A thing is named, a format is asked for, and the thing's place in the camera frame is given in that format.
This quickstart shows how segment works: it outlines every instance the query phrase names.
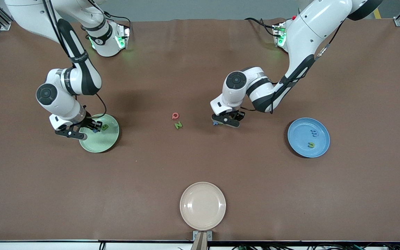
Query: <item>blue plate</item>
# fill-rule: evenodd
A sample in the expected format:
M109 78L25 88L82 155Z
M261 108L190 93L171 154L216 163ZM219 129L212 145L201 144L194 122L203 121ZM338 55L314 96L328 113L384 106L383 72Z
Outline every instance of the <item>blue plate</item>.
M288 141L299 155L316 158L330 147L330 134L327 128L312 118L300 118L288 128Z

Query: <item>green plate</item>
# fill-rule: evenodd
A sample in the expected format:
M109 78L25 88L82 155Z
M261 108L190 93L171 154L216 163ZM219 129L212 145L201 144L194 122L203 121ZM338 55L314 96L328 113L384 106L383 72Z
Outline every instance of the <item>green plate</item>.
M81 146L89 152L104 152L110 149L118 139L119 125L114 117L105 114L103 117L95 118L96 122L102 122L103 125L108 125L106 130L101 130L94 133L90 128L80 128L80 132L87 135L87 139L80 140Z

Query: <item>plate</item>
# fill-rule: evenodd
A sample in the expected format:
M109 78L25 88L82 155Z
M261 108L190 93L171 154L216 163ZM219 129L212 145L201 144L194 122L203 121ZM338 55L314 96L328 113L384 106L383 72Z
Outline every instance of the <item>plate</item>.
M327 152L330 147L330 135L318 120L300 118L288 128L288 142L299 155L316 158Z
M87 139L80 140L81 146L89 152L104 152L110 149L118 139L119 125L114 117L105 114L103 117L94 118L96 122L102 122L103 125L108 125L106 130L101 130L94 133L90 128L80 128L80 133L87 135Z
M225 210L225 196L217 186L209 182L190 185L180 199L181 217L190 227L199 231L217 226Z

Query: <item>gray floor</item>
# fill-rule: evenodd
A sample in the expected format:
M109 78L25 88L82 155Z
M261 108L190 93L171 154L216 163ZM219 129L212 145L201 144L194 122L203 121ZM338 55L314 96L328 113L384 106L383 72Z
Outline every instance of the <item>gray floor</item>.
M127 16L132 21L271 19L291 17L297 13L297 4L293 0L110 0L101 7L113 15ZM400 12L400 0L384 0L379 12L382 18L396 16ZM69 16L63 17L74 21Z

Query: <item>beige plate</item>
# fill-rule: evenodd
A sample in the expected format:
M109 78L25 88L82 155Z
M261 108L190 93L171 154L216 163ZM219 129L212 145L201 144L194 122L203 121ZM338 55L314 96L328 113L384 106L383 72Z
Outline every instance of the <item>beige plate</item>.
M225 210L225 196L217 186L209 182L194 183L181 195L181 216L194 229L206 231L217 226Z

